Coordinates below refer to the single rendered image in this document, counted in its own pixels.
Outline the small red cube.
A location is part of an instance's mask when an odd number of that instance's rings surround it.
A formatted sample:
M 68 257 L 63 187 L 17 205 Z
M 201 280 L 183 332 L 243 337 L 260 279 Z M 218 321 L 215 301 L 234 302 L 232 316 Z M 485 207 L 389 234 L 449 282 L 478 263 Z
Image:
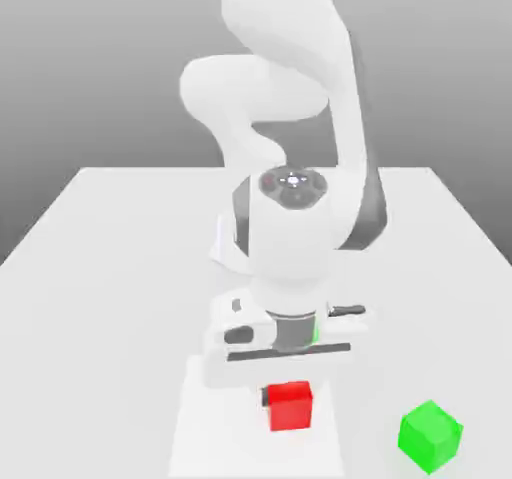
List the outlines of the small red cube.
M 313 394 L 308 381 L 269 386 L 269 426 L 273 432 L 307 429 L 311 425 Z

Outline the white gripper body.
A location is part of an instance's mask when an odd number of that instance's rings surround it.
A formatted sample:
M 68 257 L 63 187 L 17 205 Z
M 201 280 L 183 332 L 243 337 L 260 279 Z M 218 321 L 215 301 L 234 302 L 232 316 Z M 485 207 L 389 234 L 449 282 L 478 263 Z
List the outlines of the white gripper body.
M 321 382 L 354 358 L 350 343 L 310 346 L 296 353 L 273 349 L 212 351 L 203 357 L 202 378 L 210 388 L 251 387 L 294 381 Z

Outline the small green cube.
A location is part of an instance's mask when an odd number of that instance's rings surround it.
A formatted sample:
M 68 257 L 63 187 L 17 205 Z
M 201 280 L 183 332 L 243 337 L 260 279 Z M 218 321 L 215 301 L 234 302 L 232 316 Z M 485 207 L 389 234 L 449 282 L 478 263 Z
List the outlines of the small green cube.
M 431 474 L 456 456 L 464 426 L 433 400 L 404 415 L 397 445 L 423 472 Z

